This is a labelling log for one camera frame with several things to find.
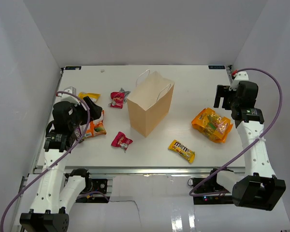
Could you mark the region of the small yellow snack packet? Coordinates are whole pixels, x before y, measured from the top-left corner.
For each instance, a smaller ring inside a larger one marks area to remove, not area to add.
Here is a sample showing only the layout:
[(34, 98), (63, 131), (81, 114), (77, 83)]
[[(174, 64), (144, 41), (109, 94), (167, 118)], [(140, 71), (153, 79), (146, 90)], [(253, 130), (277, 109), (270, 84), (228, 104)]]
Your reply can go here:
[(78, 97), (83, 99), (84, 97), (89, 97), (92, 102), (97, 102), (101, 95), (98, 93), (86, 93), (86, 92), (80, 92), (78, 94)]

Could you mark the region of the orange chips bag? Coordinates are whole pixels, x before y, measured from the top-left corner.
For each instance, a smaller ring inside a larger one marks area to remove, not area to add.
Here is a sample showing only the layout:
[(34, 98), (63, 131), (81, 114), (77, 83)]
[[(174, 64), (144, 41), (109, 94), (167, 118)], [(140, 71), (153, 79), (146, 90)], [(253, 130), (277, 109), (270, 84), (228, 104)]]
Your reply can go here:
[(83, 139), (92, 138), (100, 135), (106, 135), (107, 132), (103, 125), (103, 119), (104, 119), (104, 110), (102, 110), (99, 119), (90, 122)]

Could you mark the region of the red candy packet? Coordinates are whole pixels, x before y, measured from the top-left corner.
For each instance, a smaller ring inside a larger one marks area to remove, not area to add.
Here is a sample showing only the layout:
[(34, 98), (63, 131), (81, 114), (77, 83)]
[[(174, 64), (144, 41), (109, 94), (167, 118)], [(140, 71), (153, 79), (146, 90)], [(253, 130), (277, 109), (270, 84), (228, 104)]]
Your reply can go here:
[(128, 146), (132, 143), (133, 143), (132, 139), (127, 138), (124, 133), (118, 132), (115, 139), (112, 141), (111, 146), (119, 147), (123, 149), (124, 152), (126, 152), (128, 149)]
[(129, 94), (130, 91), (126, 91), (123, 88), (121, 88), (119, 91), (111, 92), (110, 94), (111, 102), (108, 105), (112, 108), (122, 109), (127, 101), (127, 97)]

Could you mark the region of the large orange gummy bag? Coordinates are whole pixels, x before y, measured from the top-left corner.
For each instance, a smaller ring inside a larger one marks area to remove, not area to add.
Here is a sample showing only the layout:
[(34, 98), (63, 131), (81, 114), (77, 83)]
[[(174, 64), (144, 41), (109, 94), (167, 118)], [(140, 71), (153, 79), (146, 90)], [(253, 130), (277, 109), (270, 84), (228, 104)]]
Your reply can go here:
[(211, 108), (204, 108), (191, 122), (194, 129), (214, 143), (225, 143), (233, 124)]

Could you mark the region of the red candy packet front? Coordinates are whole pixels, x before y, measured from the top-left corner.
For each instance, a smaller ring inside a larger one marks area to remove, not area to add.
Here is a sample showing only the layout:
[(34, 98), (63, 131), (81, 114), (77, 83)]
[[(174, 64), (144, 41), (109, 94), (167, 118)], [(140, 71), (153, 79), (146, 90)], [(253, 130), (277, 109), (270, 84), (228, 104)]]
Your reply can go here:
[(128, 146), (132, 143), (133, 143), (132, 139), (127, 138), (124, 133), (118, 132), (115, 139), (112, 141), (111, 146), (119, 147), (123, 149), (124, 152), (126, 152), (128, 149)]

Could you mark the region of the yellow M&M's packet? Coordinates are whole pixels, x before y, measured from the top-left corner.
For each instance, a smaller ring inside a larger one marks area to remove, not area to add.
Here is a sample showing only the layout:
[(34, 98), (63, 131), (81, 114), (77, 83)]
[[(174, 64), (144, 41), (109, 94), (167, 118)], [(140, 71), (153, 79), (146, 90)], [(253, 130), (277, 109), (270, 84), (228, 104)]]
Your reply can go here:
[(173, 152), (178, 153), (181, 157), (183, 157), (190, 164), (192, 164), (195, 159), (195, 152), (188, 149), (178, 140), (173, 140), (171, 144), (168, 146), (168, 149)]

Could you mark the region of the purple M&M's packet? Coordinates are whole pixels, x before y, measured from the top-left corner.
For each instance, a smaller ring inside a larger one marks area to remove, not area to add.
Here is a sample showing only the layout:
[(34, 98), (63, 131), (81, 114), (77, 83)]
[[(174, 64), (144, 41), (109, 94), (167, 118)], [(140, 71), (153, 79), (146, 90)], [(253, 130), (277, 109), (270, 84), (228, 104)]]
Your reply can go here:
[(82, 135), (82, 131), (80, 127), (77, 127), (74, 130), (74, 134), (76, 136), (76, 140), (79, 141), (79, 143), (82, 143), (84, 141), (83, 135)]

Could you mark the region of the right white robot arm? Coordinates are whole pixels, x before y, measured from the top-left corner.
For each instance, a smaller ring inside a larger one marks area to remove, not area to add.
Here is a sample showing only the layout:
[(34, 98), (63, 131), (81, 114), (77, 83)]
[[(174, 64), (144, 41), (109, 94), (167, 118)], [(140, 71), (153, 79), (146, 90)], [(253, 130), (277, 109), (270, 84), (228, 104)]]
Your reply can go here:
[(244, 149), (245, 176), (223, 168), (209, 179), (209, 188), (219, 193), (223, 189), (232, 195), (235, 206), (271, 211), (286, 190), (285, 181), (277, 178), (268, 158), (262, 111), (255, 108), (258, 85), (239, 81), (236, 87), (218, 85), (214, 107), (220, 104), (230, 110)]

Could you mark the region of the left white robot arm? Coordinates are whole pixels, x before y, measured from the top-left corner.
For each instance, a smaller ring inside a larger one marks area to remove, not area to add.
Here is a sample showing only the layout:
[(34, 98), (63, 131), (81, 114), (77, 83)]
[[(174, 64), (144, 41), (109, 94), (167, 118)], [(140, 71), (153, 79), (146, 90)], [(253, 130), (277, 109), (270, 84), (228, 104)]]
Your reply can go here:
[(46, 128), (43, 171), (36, 178), (39, 186), (27, 213), (20, 216), (21, 226), (28, 232), (65, 232), (69, 226), (69, 211), (78, 195), (92, 189), (86, 169), (73, 170), (66, 175), (69, 155), (81, 142), (90, 122), (99, 119), (102, 108), (90, 97), (73, 95), (71, 100), (60, 100), (52, 111), (53, 119)]

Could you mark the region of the brown paper bag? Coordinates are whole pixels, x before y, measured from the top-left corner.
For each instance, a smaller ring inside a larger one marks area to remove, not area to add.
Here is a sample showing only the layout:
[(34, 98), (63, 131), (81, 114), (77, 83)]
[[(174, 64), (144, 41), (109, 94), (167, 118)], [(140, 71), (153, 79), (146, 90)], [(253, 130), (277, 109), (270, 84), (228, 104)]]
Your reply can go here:
[(147, 69), (139, 75), (128, 95), (130, 126), (147, 137), (170, 110), (174, 81)]

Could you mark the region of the right blue table label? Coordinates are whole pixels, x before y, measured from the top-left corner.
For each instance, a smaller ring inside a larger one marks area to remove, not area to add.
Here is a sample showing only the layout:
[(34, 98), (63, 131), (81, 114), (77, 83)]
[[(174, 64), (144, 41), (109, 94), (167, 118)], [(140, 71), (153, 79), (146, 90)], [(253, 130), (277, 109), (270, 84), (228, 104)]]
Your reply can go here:
[(209, 65), (208, 68), (210, 70), (225, 70), (225, 66), (223, 65)]

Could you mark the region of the blue table label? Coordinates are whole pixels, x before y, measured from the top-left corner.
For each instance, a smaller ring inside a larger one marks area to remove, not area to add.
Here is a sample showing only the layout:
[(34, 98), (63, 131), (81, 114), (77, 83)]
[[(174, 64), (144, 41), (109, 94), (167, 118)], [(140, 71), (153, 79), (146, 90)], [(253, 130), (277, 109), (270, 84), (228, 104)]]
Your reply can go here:
[(77, 70), (81, 70), (81, 66), (66, 66), (64, 68), (64, 70), (74, 70), (74, 71), (77, 71)]
[(225, 66), (223, 65), (209, 65), (208, 68), (210, 70), (225, 70)]

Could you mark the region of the left blue table label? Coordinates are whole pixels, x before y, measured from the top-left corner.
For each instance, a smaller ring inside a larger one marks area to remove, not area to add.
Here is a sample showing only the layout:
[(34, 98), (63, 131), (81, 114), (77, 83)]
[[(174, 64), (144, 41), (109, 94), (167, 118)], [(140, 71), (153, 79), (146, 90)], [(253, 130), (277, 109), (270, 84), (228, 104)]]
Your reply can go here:
[(81, 70), (81, 66), (66, 66), (64, 68), (64, 70), (74, 70), (74, 71), (77, 71), (77, 70)]

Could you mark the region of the aluminium front rail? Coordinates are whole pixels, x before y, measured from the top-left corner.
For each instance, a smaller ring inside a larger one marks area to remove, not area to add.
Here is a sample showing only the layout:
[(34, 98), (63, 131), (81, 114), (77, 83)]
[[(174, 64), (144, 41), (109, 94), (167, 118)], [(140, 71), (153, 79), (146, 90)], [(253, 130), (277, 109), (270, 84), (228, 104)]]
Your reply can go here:
[(195, 178), (205, 178), (217, 167), (190, 167), (190, 168), (133, 168), (133, 167), (102, 167), (102, 168), (77, 168), (67, 167), (63, 172), (65, 183), (73, 171), (78, 175), (85, 176), (85, 192), (91, 190), (91, 179), (107, 179), (108, 182), (117, 175), (166, 175), (166, 176), (189, 176)]

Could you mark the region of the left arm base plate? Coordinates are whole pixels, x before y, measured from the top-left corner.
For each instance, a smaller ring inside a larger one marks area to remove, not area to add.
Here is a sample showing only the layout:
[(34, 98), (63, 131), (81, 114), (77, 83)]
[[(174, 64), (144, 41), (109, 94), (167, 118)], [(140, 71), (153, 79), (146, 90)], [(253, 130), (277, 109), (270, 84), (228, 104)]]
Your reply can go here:
[(108, 203), (109, 197), (103, 197), (100, 194), (89, 194), (92, 191), (101, 192), (106, 196), (108, 190), (107, 179), (91, 179), (92, 187), (91, 190), (86, 194), (85, 197), (79, 197), (77, 203)]

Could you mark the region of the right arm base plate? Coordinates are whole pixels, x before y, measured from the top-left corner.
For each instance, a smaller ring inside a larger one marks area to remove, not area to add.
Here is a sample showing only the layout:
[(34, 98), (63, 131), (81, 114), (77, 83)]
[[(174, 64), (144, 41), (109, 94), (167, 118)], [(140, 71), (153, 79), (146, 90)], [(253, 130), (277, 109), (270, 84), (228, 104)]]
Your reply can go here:
[(211, 193), (212, 195), (203, 195), (199, 197), (193, 197), (194, 205), (218, 205), (218, 204), (233, 204), (232, 195), (227, 193), (222, 193), (226, 191), (224, 187), (213, 182), (213, 179), (206, 181), (200, 187), (198, 187), (193, 194), (205, 194)]

